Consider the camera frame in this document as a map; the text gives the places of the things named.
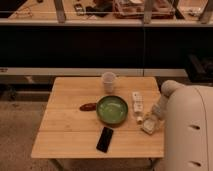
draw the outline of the paper cup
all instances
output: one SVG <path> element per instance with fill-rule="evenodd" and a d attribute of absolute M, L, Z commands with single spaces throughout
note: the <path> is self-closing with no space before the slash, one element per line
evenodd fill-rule
<path fill-rule="evenodd" d="M 106 93 L 114 91 L 116 75 L 113 72 L 105 72 L 102 74 L 102 82 Z"/>

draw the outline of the green bowl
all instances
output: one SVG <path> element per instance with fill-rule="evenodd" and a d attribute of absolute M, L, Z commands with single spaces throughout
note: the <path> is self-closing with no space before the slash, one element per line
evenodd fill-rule
<path fill-rule="evenodd" d="M 128 105 L 121 97 L 105 96 L 98 101 L 96 111 L 104 123 L 119 124 L 126 119 Z"/>

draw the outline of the black phone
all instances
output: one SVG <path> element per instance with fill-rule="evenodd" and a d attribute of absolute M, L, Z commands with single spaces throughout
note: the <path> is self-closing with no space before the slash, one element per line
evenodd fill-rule
<path fill-rule="evenodd" d="M 80 3 L 74 4 L 75 12 L 77 15 L 84 15 L 85 11 Z"/>
<path fill-rule="evenodd" d="M 113 135 L 113 130 L 111 128 L 104 127 L 100 136 L 100 139 L 98 141 L 98 144 L 96 146 L 96 149 L 107 152 L 111 138 Z"/>

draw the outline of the wooden table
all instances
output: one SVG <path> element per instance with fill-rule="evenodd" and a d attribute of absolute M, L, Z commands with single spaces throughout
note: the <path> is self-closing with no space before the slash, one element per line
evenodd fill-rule
<path fill-rule="evenodd" d="M 128 104 L 127 119 L 114 134 L 107 153 L 96 150 L 104 125 L 95 111 L 82 112 L 82 104 L 106 96 L 100 77 L 58 77 L 55 80 L 38 131 L 32 158 L 161 158 L 164 129 L 150 136 L 140 130 L 133 113 L 132 92 L 143 96 L 144 113 L 150 111 L 160 92 L 153 77 L 118 77 L 114 95 Z"/>

